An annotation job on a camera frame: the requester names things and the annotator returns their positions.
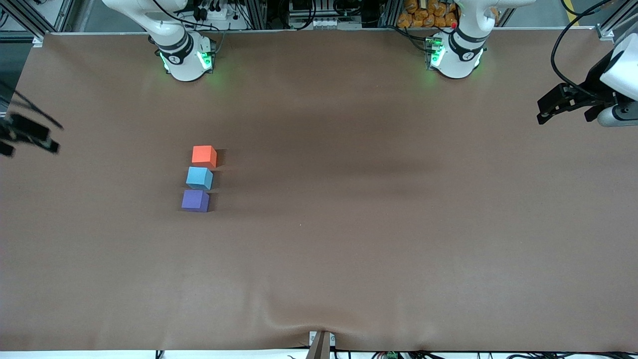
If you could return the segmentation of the aluminium frame profile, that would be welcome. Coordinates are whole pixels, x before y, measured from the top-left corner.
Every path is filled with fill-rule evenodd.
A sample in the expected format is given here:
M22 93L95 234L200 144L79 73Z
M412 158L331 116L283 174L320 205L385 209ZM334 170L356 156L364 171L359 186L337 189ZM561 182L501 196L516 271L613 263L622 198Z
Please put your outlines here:
M78 0L0 0L0 43L41 47L46 34L71 29Z
M603 41L620 41L638 27L638 0L614 0L613 6L605 6L608 10L602 23L596 25L599 39Z

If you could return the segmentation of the white socket box black plugs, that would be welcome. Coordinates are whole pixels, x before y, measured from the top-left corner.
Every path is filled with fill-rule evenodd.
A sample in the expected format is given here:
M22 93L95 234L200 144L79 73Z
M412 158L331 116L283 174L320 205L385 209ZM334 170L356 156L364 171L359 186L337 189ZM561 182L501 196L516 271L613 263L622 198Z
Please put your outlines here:
M192 0L188 19L195 29L250 30L248 10L240 0Z

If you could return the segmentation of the bag of orange balls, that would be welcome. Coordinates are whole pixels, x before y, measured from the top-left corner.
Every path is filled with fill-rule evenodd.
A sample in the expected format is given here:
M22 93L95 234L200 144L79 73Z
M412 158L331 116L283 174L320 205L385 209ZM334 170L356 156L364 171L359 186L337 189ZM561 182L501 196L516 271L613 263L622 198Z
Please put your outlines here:
M508 0L403 0L395 27L488 30L498 25Z

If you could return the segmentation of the aluminium frame post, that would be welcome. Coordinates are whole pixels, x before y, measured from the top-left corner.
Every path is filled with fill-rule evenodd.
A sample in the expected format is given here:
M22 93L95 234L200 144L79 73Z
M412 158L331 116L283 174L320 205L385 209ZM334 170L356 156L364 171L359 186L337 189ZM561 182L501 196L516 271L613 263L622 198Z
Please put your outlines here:
M395 26L403 11L403 0L380 0L381 12L378 27Z
M253 30L267 29L268 0L245 0L249 16L249 25Z

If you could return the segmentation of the blue foam block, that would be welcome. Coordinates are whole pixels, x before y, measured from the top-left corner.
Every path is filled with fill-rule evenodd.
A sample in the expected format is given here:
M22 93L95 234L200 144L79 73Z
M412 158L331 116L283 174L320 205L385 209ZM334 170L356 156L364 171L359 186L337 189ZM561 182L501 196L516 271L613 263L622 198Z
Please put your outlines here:
M212 189L213 179L213 172L208 168L189 167L185 184L193 190L209 191Z

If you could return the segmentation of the orange foam block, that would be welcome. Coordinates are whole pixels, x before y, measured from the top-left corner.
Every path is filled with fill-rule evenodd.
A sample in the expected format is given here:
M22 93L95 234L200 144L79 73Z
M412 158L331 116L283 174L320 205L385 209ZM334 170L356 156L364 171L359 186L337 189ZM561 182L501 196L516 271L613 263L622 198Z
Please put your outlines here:
M193 146L191 164L214 170L217 168L217 151L211 145Z

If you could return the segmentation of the brown table cover mat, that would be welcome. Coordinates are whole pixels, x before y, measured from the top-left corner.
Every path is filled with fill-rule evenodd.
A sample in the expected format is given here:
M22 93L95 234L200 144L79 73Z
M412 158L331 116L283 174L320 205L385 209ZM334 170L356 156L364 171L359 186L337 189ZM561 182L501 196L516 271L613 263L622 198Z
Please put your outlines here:
M0 159L0 351L638 352L638 126L536 121L555 30L448 80L392 30L229 34L182 83L144 35L50 35ZM217 168L181 209L193 146Z

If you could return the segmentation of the purple foam block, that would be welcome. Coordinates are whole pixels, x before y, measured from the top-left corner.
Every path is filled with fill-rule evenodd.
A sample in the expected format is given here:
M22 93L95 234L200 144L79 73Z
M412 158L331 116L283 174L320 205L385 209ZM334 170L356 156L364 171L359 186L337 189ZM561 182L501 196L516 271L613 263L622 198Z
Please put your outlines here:
M185 190L182 196L181 209L193 213L209 211L210 196L203 190Z

